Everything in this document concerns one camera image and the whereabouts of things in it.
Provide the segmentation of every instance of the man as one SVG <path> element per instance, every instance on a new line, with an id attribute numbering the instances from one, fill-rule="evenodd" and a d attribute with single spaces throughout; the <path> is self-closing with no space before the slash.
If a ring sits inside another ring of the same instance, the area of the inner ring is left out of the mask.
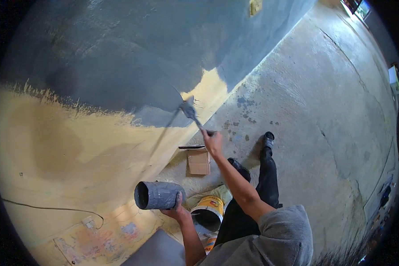
<path id="1" fill-rule="evenodd" d="M 175 208 L 161 210 L 180 224 L 186 265 L 309 265 L 312 231 L 302 205 L 282 208 L 279 204 L 277 170 L 272 159 L 275 137 L 263 136 L 257 188 L 250 173 L 233 158 L 222 154 L 222 135 L 202 130 L 205 146 L 216 161 L 234 198 L 226 208 L 214 248 L 205 256 L 191 214 L 181 206 L 179 192 Z"/>

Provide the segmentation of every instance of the foot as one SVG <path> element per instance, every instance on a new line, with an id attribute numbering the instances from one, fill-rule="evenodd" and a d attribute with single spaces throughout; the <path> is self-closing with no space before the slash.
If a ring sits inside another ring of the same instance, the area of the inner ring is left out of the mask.
<path id="1" fill-rule="evenodd" d="M 237 160 L 235 160 L 234 158 L 229 158 L 228 162 L 236 169 L 242 169 L 244 168 Z"/>
<path id="2" fill-rule="evenodd" d="M 229 158 L 228 162 L 236 169 L 238 172 L 248 181 L 251 181 L 250 171 L 243 167 L 237 160 L 234 158 Z"/>
<path id="3" fill-rule="evenodd" d="M 270 147 L 272 149 L 274 147 L 274 141 L 275 141 L 275 136 L 272 134 L 272 132 L 270 131 L 266 132 L 263 136 L 262 148 Z"/>

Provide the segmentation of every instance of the black pants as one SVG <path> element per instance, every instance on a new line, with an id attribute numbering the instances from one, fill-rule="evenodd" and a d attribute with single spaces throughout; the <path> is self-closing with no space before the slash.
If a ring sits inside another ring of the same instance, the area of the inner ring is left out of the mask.
<path id="1" fill-rule="evenodd" d="M 245 171 L 239 173 L 248 181 L 250 177 Z M 277 183 L 277 167 L 272 159 L 272 150 L 265 147 L 260 151 L 260 176 L 256 187 L 260 199 L 274 208 L 279 208 L 279 192 Z M 225 243 L 248 235 L 260 235 L 256 221 L 246 215 L 235 199 L 226 208 L 219 234 L 214 245 Z"/>

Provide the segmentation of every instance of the paint brush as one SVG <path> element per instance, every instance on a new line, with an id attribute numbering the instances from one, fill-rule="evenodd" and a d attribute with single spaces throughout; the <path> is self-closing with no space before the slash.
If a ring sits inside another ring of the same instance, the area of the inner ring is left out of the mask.
<path id="1" fill-rule="evenodd" d="M 199 129 L 204 129 L 201 122 L 197 118 L 197 111 L 194 108 L 193 96 L 189 97 L 186 101 L 183 101 L 182 105 L 180 106 L 180 109 L 183 111 L 183 113 L 186 115 L 187 118 L 190 118 L 193 121 L 195 121 Z M 209 136 L 213 136 L 214 133 L 215 131 L 207 130 L 207 134 Z"/>

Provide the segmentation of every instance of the electrical cable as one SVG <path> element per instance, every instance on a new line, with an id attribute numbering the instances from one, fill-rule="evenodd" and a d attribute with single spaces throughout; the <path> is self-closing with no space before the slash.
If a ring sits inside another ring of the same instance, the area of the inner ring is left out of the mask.
<path id="1" fill-rule="evenodd" d="M 27 207 L 31 207 L 31 208 L 35 208 L 35 209 L 90 212 L 90 213 L 96 214 L 97 216 L 99 216 L 102 219 L 101 226 L 99 228 L 96 228 L 96 229 L 101 229 L 101 227 L 103 226 L 103 223 L 105 222 L 105 220 L 103 219 L 102 216 L 100 216 L 99 214 L 97 214 L 96 212 L 93 212 L 93 211 L 85 211 L 85 210 L 69 209 L 69 208 L 36 207 L 36 206 L 24 204 L 24 203 L 14 202 L 14 201 L 11 201 L 11 200 L 8 200 L 8 199 L 4 199 L 4 198 L 2 198 L 2 200 L 5 201 L 5 202 L 9 202 L 9 203 L 13 203 L 13 204 L 16 204 L 16 205 L 21 205 L 21 206 L 27 206 Z"/>

